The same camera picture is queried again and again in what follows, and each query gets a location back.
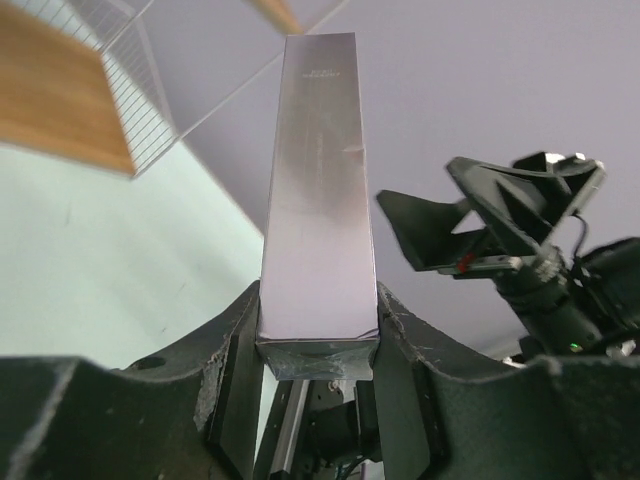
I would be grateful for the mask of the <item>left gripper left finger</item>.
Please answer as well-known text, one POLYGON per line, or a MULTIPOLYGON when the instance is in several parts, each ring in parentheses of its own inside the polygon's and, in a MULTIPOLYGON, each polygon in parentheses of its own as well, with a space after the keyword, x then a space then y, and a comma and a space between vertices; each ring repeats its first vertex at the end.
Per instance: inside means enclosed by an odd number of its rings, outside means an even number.
POLYGON ((125 369, 80 357, 1 361, 5 479, 249 479, 263 366, 257 284, 125 369))

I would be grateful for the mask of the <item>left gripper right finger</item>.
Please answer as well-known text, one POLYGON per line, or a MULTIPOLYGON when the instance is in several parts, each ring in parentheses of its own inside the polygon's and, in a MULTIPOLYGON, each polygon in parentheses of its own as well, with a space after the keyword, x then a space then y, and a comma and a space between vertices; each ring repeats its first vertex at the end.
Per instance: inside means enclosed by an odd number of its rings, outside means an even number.
POLYGON ((389 479, 635 479, 639 361, 488 358, 378 290, 374 387, 389 479))

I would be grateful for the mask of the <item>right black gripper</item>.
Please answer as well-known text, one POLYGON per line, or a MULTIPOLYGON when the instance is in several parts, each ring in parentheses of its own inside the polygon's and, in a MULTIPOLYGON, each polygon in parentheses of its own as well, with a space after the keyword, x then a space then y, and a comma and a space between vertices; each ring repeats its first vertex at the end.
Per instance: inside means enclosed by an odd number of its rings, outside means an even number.
POLYGON ((376 201, 402 254, 418 272, 492 278, 554 261, 551 237, 603 183, 602 162, 582 154, 533 154, 500 166, 466 157, 446 165, 463 194, 441 203, 381 190, 376 201), (481 229, 455 233, 471 212, 481 229))

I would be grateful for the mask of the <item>plain silver toothpaste box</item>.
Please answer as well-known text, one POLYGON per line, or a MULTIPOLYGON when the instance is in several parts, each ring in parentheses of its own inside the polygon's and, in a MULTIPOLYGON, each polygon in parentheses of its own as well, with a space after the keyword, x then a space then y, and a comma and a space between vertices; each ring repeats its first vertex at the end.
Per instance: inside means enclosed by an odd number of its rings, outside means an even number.
POLYGON ((356 37, 285 43, 257 347, 279 380, 369 380, 379 344, 356 37))

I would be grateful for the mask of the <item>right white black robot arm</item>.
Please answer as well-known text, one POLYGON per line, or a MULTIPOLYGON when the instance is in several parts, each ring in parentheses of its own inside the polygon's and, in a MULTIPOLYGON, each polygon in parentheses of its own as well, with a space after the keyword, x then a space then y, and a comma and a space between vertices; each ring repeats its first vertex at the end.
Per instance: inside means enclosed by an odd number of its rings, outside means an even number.
POLYGON ((377 194, 414 270, 492 281, 526 329, 525 358, 637 353, 638 239, 575 246, 570 257, 552 241, 598 191, 600 161, 538 152, 500 166, 456 157, 447 171, 462 194, 453 203, 377 194))

